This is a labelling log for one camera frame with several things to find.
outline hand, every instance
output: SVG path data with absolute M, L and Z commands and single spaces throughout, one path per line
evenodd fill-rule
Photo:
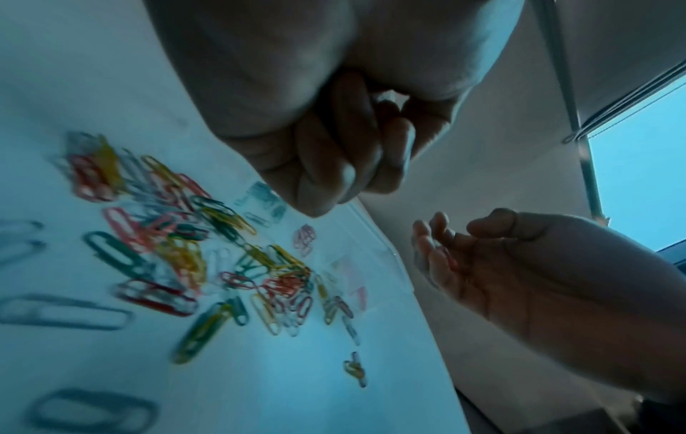
M 400 186 L 410 158 L 449 129 L 495 62 L 523 0 L 146 5 L 212 132 L 316 216 Z M 402 110 L 376 101 L 387 89 L 410 95 Z
M 686 281 L 595 223 L 496 209 L 448 229 L 416 222 L 415 263 L 436 287 L 531 348 L 656 399 L 686 397 Z

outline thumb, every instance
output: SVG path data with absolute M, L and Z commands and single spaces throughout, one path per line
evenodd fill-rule
M 541 237 L 554 221 L 553 215 L 496 208 L 489 216 L 472 220 L 467 225 L 467 231 L 477 238 L 535 240 Z

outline sky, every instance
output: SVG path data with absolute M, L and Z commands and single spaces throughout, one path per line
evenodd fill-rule
M 589 143 L 610 227 L 652 250 L 686 239 L 686 77 Z

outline pile of paper clips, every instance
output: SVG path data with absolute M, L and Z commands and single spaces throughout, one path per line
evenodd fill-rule
M 97 203 L 131 199 L 102 209 L 116 236 L 100 231 L 84 235 L 100 260 L 128 277 L 114 289 L 116 297 L 188 317 L 199 309 L 200 297 L 219 295 L 220 301 L 197 318 L 172 352 L 174 363 L 198 355 L 230 318 L 239 326 L 249 323 L 240 292 L 249 296 L 269 333 L 284 330 L 295 337 L 312 310 L 316 288 L 324 322 L 332 324 L 340 310 L 348 333 L 360 344 L 352 325 L 354 313 L 340 295 L 329 293 L 319 275 L 279 245 L 258 247 L 246 240 L 257 236 L 247 220 L 268 227 L 286 212 L 285 203 L 265 184 L 255 183 L 236 203 L 250 197 L 261 200 L 270 209 L 271 222 L 250 213 L 244 219 L 185 174 L 174 173 L 149 155 L 138 158 L 128 149 L 115 151 L 104 136 L 75 134 L 67 159 L 76 196 Z M 294 235 L 294 246 L 309 253 L 315 237 L 306 225 Z M 201 249 L 206 240 L 228 241 L 242 253 L 232 262 L 227 248 Z

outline white table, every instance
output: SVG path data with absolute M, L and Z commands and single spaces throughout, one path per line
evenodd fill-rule
M 0 29 L 0 220 L 42 222 L 30 238 L 47 244 L 0 267 L 0 299 L 52 295 L 134 313 L 112 331 L 0 324 L 1 432 L 50 432 L 28 422 L 27 411 L 60 391 L 105 405 L 140 400 L 138 409 L 128 401 L 124 433 L 136 432 L 148 404 L 157 415 L 146 433 L 469 432 L 402 263 L 357 203 L 315 221 L 290 209 L 269 238 L 289 247 L 292 231 L 309 222 L 318 234 L 315 268 L 360 252 L 377 301 L 354 321 L 360 347 L 339 322 L 324 325 L 318 304 L 298 337 L 273 337 L 245 297 L 253 314 L 246 327 L 227 324 L 191 363 L 170 363 L 199 313 L 172 317 L 109 293 L 123 276 L 81 239 L 111 232 L 101 206 L 76 198 L 52 158 L 64 151 L 67 131 L 102 132 L 190 175 L 229 206 L 256 175 L 205 129 L 138 1 L 5 1 Z M 201 299 L 199 312 L 213 302 Z M 365 389 L 342 369 L 354 350 Z M 63 416 L 102 417 L 97 409 Z

